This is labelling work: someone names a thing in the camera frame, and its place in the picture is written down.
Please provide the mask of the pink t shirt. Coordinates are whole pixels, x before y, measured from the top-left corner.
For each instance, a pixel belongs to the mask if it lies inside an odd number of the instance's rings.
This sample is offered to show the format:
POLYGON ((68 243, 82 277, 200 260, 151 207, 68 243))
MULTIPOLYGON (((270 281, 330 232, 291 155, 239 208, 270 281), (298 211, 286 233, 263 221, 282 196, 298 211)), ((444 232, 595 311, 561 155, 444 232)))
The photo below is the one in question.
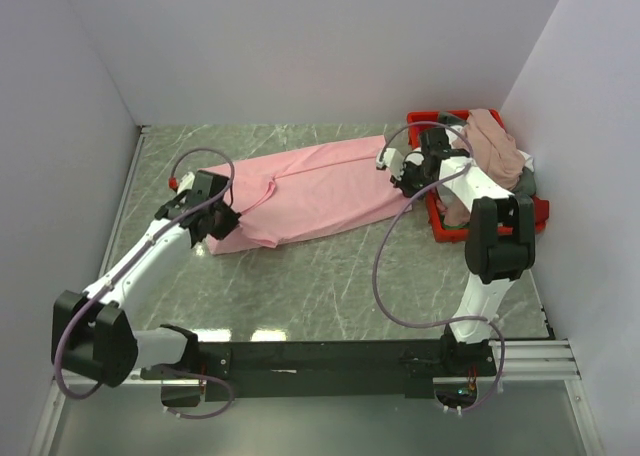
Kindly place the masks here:
POLYGON ((382 135, 326 143, 234 163, 233 194, 224 200, 239 226, 211 254, 331 236, 395 216, 406 198, 378 170, 382 135))

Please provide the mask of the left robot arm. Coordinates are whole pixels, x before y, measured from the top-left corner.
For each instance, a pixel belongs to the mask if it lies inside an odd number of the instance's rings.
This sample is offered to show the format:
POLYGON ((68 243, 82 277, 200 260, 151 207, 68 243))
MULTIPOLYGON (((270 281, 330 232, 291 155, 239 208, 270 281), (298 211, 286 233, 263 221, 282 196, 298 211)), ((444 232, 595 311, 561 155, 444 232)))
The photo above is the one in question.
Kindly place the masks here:
POLYGON ((240 215, 224 200, 231 188, 231 177, 197 171, 157 210, 144 235, 119 262, 83 291, 65 291, 57 298, 51 356, 58 381, 70 371, 114 388, 137 369, 166 366, 179 378, 200 370, 194 332, 175 325, 135 331, 128 314, 194 246, 235 230, 240 215))

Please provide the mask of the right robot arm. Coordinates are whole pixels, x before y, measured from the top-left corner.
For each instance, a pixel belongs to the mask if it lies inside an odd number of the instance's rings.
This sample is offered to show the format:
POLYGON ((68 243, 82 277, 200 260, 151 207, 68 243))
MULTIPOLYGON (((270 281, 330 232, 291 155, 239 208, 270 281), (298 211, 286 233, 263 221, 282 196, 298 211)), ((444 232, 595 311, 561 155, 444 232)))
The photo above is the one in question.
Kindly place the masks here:
POLYGON ((439 186, 470 213, 464 254, 469 277, 458 310, 444 323, 439 363, 460 375, 489 353, 490 326, 503 298, 535 261, 535 207, 482 170, 471 143, 454 126, 433 122, 419 148, 402 155, 386 143, 376 168, 387 169, 394 187, 415 200, 439 186))

